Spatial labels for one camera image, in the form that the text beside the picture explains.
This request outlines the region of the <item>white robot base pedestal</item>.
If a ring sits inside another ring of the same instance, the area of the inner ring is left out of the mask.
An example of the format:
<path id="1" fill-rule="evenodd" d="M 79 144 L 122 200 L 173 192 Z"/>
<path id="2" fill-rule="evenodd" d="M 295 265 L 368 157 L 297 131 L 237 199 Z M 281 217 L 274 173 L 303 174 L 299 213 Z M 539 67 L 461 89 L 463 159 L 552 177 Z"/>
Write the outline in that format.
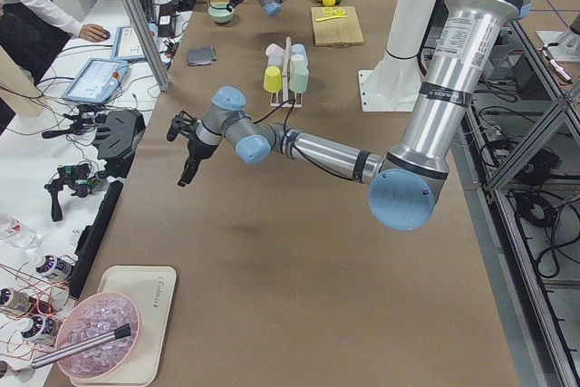
<path id="1" fill-rule="evenodd" d="M 411 111 L 421 87 L 418 55 L 437 0 L 398 0 L 384 56 L 359 71 L 362 109 Z"/>

